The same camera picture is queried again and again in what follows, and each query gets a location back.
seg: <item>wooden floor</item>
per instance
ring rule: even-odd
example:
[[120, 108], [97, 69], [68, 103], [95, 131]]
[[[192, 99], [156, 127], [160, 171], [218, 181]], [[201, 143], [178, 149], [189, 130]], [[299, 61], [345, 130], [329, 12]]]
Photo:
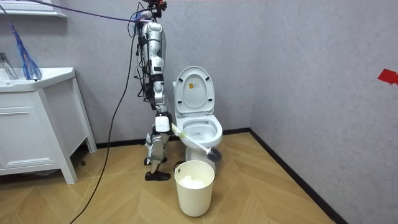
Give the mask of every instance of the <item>wooden floor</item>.
[[[180, 141], [169, 142], [169, 160], [183, 159]], [[75, 223], [333, 223], [249, 133], [223, 137], [211, 206], [190, 218], [178, 205], [173, 179], [144, 181], [144, 146], [115, 147], [98, 190]], [[8, 178], [0, 184], [0, 223], [69, 223], [82, 210], [98, 181], [105, 150], [74, 157], [78, 181], [67, 185], [60, 174], [47, 178]]]

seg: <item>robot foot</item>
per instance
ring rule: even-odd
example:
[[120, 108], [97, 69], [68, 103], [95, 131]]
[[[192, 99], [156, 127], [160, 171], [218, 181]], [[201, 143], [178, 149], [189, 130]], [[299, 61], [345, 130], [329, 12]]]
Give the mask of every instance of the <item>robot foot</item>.
[[[163, 158], [163, 160], [162, 160], [162, 163], [165, 163], [165, 162], [167, 162], [167, 158], [166, 157]], [[148, 159], [147, 158], [144, 159], [144, 166], [149, 166], [151, 164], [152, 164], [151, 162], [148, 163]]]
[[151, 181], [151, 180], [165, 181], [165, 180], [169, 180], [170, 178], [171, 178], [170, 174], [163, 173], [161, 171], [155, 171], [153, 174], [151, 174], [150, 172], [147, 172], [145, 174], [146, 181]]

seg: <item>toilet brush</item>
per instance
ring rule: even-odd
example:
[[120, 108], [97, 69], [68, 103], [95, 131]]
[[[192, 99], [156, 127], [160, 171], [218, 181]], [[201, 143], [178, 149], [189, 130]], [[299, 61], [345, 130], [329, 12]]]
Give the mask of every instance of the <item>toilet brush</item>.
[[209, 159], [210, 161], [218, 162], [223, 158], [223, 155], [220, 153], [219, 150], [217, 150], [214, 147], [208, 149], [205, 146], [202, 146], [201, 144], [197, 143], [194, 139], [187, 136], [181, 128], [177, 127], [173, 123], [172, 123], [172, 130], [174, 134], [178, 136], [180, 139], [188, 139], [190, 142], [194, 143], [194, 145], [204, 150], [206, 152], [207, 159]]

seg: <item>faucet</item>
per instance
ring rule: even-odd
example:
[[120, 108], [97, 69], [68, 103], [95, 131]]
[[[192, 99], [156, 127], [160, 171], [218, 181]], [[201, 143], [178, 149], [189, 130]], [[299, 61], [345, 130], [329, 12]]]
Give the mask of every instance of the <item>faucet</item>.
[[18, 79], [19, 77], [17, 76], [17, 73], [14, 71], [10, 61], [8, 61], [7, 55], [4, 52], [0, 52], [0, 64], [4, 66], [6, 69], [6, 72], [8, 74], [8, 77], [10, 79]]

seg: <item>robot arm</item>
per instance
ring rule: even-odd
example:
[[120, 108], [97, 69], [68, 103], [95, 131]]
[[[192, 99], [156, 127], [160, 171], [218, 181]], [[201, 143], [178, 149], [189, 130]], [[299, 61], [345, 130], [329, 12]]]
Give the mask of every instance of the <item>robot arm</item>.
[[145, 23], [140, 33], [139, 45], [144, 59], [143, 72], [149, 76], [148, 88], [144, 91], [157, 112], [167, 112], [163, 78], [165, 65], [163, 26], [154, 21]]

